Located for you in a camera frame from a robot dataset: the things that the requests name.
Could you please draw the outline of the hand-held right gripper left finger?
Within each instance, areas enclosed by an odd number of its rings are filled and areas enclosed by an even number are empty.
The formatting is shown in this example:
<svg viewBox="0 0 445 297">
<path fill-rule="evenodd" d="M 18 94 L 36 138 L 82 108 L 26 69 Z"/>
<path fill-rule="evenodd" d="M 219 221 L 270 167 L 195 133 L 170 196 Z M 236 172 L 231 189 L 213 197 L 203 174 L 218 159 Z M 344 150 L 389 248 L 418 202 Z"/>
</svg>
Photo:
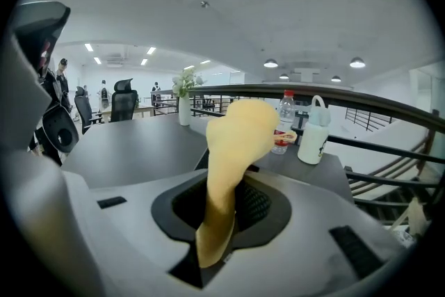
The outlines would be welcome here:
<svg viewBox="0 0 445 297">
<path fill-rule="evenodd" d="M 181 221 L 181 237 L 194 241 L 195 233 L 204 220 L 207 200 L 207 180 L 189 180 L 177 187 L 173 195 L 172 210 Z"/>
</svg>

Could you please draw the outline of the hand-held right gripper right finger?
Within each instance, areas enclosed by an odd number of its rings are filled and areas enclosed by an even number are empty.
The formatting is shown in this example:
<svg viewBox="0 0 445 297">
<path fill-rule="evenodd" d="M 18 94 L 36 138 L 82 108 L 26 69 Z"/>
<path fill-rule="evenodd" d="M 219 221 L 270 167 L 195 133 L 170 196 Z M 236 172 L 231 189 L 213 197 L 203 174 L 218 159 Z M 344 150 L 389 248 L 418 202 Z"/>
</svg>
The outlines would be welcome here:
<svg viewBox="0 0 445 297">
<path fill-rule="evenodd" d="M 235 217 L 238 231 L 251 228 L 267 217 L 271 201 L 267 194 L 242 180 L 235 188 Z"/>
</svg>

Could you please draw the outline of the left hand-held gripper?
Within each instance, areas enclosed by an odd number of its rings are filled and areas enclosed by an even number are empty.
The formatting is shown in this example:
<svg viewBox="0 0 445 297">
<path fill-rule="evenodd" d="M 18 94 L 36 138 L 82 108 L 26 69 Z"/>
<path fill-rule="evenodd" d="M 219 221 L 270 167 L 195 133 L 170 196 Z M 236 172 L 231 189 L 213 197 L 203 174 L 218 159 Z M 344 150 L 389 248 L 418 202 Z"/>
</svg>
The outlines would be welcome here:
<svg viewBox="0 0 445 297">
<path fill-rule="evenodd" d="M 39 151 L 56 163 L 79 139 L 68 91 L 50 68 L 70 13 L 58 1 L 23 3 L 1 36 L 1 146 Z"/>
</svg>

